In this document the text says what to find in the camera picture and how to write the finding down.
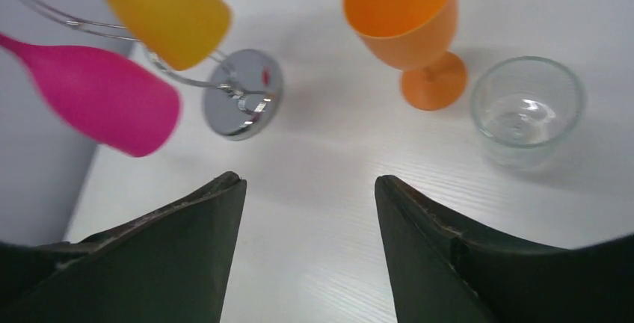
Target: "clear glass bowl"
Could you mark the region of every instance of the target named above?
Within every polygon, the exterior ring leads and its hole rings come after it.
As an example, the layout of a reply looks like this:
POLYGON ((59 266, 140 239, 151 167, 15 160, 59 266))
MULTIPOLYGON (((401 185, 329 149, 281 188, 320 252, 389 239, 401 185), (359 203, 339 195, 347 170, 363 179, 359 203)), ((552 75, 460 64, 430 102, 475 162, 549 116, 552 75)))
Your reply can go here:
POLYGON ((506 167, 544 162, 575 128, 585 90, 567 67, 546 58, 512 58, 475 84, 471 115, 485 154, 506 167))

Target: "plastic wine glass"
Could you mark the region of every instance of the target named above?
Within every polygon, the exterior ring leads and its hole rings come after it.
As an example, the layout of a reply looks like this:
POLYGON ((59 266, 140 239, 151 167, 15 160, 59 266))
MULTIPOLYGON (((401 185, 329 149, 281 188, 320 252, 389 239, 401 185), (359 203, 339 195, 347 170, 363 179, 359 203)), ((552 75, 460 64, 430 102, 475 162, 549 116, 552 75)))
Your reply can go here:
POLYGON ((451 105, 464 92, 467 69, 447 52, 458 0, 343 0, 348 24, 385 64, 404 70, 401 91, 422 110, 451 105))
POLYGON ((78 131, 131 156, 156 151, 179 118, 178 91, 121 55, 86 46, 38 46, 0 34, 38 91, 78 131))
POLYGON ((585 90, 567 67, 546 58, 508 59, 475 84, 471 115, 484 153, 504 167, 545 162, 573 131, 585 90))
POLYGON ((121 22, 175 70, 205 59, 230 27, 223 0, 106 0, 121 22))

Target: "black object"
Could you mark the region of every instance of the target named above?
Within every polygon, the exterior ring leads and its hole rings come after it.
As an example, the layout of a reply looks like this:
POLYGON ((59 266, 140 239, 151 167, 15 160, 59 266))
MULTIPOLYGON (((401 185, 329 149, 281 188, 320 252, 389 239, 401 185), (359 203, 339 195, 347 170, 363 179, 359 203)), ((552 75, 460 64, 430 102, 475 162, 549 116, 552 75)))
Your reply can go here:
POLYGON ((565 250, 486 227, 394 176, 375 185, 399 323, 634 322, 634 236, 565 250))
POLYGON ((0 244, 0 322, 219 322, 246 187, 225 173, 78 244, 0 244))

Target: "goblet stem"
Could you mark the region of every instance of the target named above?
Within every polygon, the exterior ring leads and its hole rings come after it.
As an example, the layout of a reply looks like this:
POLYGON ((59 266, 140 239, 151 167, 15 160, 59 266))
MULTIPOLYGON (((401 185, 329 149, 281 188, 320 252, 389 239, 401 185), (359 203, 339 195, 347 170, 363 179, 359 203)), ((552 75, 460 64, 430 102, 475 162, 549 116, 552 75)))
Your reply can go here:
POLYGON ((433 111, 451 105, 466 86, 467 68, 451 52, 427 67, 404 71, 401 75, 403 96, 420 110, 433 111))

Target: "glass rim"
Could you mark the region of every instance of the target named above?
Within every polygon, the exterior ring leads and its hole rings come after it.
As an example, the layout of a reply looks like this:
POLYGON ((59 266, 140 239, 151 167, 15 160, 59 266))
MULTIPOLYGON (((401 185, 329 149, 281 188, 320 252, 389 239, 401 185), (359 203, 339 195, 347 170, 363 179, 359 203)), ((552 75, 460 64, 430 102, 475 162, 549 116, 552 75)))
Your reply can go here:
POLYGON ((495 64, 490 69, 488 69, 486 71, 486 73, 484 73, 482 76, 480 76, 478 81, 475 82, 475 86, 473 88, 473 91, 471 92, 470 111, 471 111, 471 119, 473 120, 473 122, 475 124, 475 127, 477 128, 478 132, 480 134, 482 134, 483 136, 485 136, 487 139, 492 140, 496 144, 501 144, 503 146, 510 147, 510 148, 530 149, 530 148, 535 148, 535 147, 545 147, 545 146, 548 146, 550 144, 554 144, 556 142, 561 141, 566 136, 568 136, 568 134, 570 134, 572 132, 572 130, 577 126, 577 124, 581 120, 581 117, 582 117, 582 115, 583 115, 583 113, 585 111, 586 103, 587 103, 587 96, 586 96, 585 88, 581 84, 581 80, 579 80, 577 75, 575 73, 573 73, 572 70, 568 69, 563 64, 560 64, 559 62, 551 60, 551 59, 548 59, 548 58, 542 58, 542 57, 539 57, 539 56, 519 56, 519 57, 516 57, 516 58, 506 59, 504 61, 499 62, 498 64, 495 64), (556 135, 553 138, 550 138, 550 139, 548 139, 546 141, 538 142, 538 143, 535 143, 535 144, 517 144, 517 143, 514 143, 514 142, 502 140, 501 138, 498 138, 495 135, 493 135, 493 133, 491 133, 491 131, 489 131, 488 129, 486 129, 484 127, 484 125, 482 124, 482 121, 480 120, 481 119, 480 118, 481 115, 478 115, 476 113, 476 96, 477 96, 476 94, 480 90, 482 90, 482 86, 484 85, 484 80, 488 79, 491 76, 491 74, 495 73, 497 70, 499 70, 499 68, 501 68, 501 67, 503 67, 503 66, 505 66, 507 64, 514 63, 516 61, 538 61, 538 62, 541 62, 541 63, 544 63, 544 64, 548 64, 548 65, 550 65, 552 67, 555 67, 555 68, 561 70, 562 72, 564 72, 564 74, 570 78, 570 80, 573 83, 573 86, 575 87, 576 104, 577 104, 576 115, 559 132, 558 135, 556 135))

